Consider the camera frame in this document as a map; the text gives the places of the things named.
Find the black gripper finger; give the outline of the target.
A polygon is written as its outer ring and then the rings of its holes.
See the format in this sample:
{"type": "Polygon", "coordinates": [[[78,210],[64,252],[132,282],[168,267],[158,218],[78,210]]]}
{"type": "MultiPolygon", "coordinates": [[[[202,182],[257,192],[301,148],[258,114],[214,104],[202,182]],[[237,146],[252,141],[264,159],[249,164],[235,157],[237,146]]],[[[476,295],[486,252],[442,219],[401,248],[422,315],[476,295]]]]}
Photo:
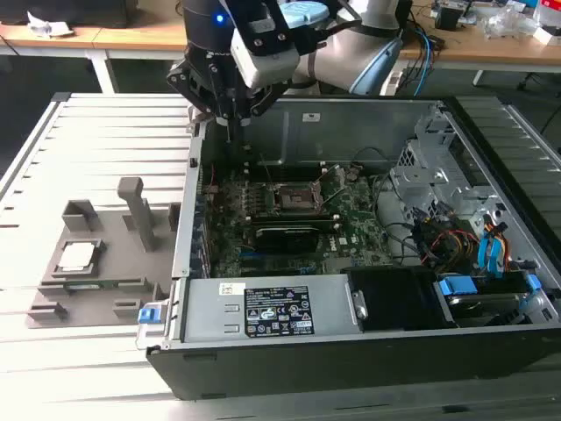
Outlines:
{"type": "Polygon", "coordinates": [[[273,84],[255,91],[243,89],[241,96],[236,98],[238,125],[248,126],[252,118],[264,114],[283,94],[283,84],[273,84]]]}
{"type": "Polygon", "coordinates": [[[190,61],[177,62],[170,69],[167,82],[204,116],[214,116],[227,130],[226,142],[233,141],[233,104],[215,62],[199,66],[190,61]]]}

